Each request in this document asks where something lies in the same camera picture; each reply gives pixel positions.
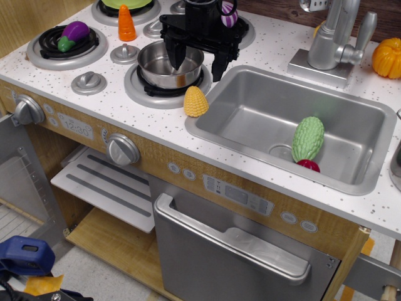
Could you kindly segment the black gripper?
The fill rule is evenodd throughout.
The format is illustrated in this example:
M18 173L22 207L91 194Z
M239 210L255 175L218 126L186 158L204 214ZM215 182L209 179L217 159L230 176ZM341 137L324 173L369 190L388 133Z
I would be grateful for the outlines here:
M163 14L160 32L170 64L178 70L186 57L186 48L214 54L212 80L218 82L226 71L229 59L239 54L240 34L227 27L222 18L235 16L237 1L185 1L184 14Z

